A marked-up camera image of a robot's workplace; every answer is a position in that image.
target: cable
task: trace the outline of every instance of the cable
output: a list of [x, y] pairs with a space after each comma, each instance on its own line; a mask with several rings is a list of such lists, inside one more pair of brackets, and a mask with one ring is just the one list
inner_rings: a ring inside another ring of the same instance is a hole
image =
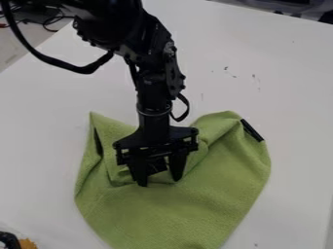
[[[13, 5], [13, 6], [11, 6], [11, 11], [12, 11], [12, 13], [14, 13], [14, 12], [18, 11], [20, 8], [22, 8], [22, 5]], [[0, 15], [2, 15], [2, 16], [0, 16], [0, 19], [5, 17], [5, 15], [3, 15], [3, 14], [4, 13], [2, 11], [0, 11]]]
[[50, 29], [48, 28], [47, 26], [51, 25], [51, 24], [54, 24], [64, 18], [75, 18], [75, 17], [71, 17], [71, 16], [66, 16], [64, 14], [64, 12], [61, 10], [61, 8], [58, 8], [59, 11], [61, 12], [61, 16], [60, 17], [51, 17], [51, 18], [47, 18], [44, 22], [43, 22], [43, 28], [49, 32], [53, 32], [53, 33], [56, 33], [58, 32], [58, 30], [55, 30], [55, 29]]
[[66, 69], [75, 73], [79, 74], [92, 74], [94, 71], [96, 71], [101, 65], [105, 64], [107, 61], [109, 61], [113, 57], [113, 51], [108, 51], [104, 56], [99, 58], [97, 61], [88, 64], [86, 66], [80, 67], [75, 66], [70, 63], [67, 63], [65, 61], [62, 61], [57, 58], [49, 57], [47, 55], [44, 55], [38, 51], [36, 51], [24, 38], [22, 33], [20, 32], [17, 23], [14, 20], [13, 14], [11, 12], [11, 6], [9, 4], [8, 0], [1, 0], [0, 1], [2, 10], [5, 14], [6, 20], [8, 24], [11, 26], [11, 29], [13, 33], [16, 35], [18, 40], [27, 48], [29, 52], [31, 52], [34, 56], [36, 56], [38, 59], [44, 61], [45, 63], [48, 63], [50, 65], [60, 67], [62, 69]]

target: green towel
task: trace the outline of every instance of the green towel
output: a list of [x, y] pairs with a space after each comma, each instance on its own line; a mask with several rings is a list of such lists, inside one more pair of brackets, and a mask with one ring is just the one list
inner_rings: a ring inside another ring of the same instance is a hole
[[270, 174], [264, 141], [232, 112], [199, 118], [200, 149], [185, 176], [168, 171], [137, 186], [115, 160], [113, 142], [135, 128], [91, 114], [91, 131], [75, 201], [93, 230], [114, 249], [217, 249], [246, 215]]

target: table surface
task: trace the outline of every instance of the table surface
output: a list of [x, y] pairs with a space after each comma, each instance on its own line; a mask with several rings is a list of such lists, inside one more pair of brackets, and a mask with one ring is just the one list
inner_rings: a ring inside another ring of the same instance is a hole
[[[49, 26], [51, 29], [59, 30], [70, 21], [69, 18], [61, 19], [60, 21]], [[0, 18], [1, 23], [6, 23], [5, 18]], [[24, 37], [30, 42], [31, 46], [36, 47], [42, 42], [49, 39], [54, 33], [49, 32], [40, 24], [35, 23], [20, 23], [18, 25]], [[16, 39], [10, 28], [0, 28], [0, 73], [18, 61], [27, 53], [27, 50]]]
[[[324, 248], [333, 194], [333, 26], [199, 0], [144, 4], [179, 48], [192, 103], [183, 125], [233, 110], [268, 143], [272, 176], [223, 248]], [[39, 49], [81, 65], [104, 53], [70, 26]], [[137, 124], [126, 65], [116, 57], [82, 76], [27, 55], [0, 75], [0, 88], [0, 222], [40, 248], [107, 248], [82, 219], [73, 189], [89, 112]]]

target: black tag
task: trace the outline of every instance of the black tag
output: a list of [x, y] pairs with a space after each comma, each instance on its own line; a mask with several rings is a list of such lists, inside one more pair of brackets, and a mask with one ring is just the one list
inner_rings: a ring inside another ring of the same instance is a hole
[[96, 146], [97, 153], [100, 156], [103, 156], [103, 146], [100, 142], [100, 139], [99, 139], [99, 136], [98, 136], [98, 133], [97, 133], [96, 129], [93, 130], [93, 139], [94, 139], [94, 144]]
[[249, 124], [245, 119], [240, 120], [244, 130], [258, 142], [264, 141], [264, 138]]

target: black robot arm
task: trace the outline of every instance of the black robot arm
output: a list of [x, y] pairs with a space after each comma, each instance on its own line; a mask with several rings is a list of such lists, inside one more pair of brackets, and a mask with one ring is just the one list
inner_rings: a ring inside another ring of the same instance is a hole
[[[10, 12], [8, 0], [0, 0], [12, 30], [26, 46]], [[28, 48], [43, 61], [77, 73], [92, 73], [113, 54], [124, 58], [137, 91], [138, 130], [114, 143], [118, 165], [127, 165], [134, 181], [147, 186], [148, 176], [168, 170], [174, 181], [181, 179], [188, 155], [198, 150], [198, 131], [174, 127], [189, 113], [189, 102], [180, 93], [185, 76], [180, 72], [176, 47], [161, 22], [149, 15], [141, 0], [61, 0], [75, 15], [73, 27], [86, 42], [107, 51], [100, 60], [76, 67]], [[172, 101], [179, 98], [186, 112], [175, 118]]]

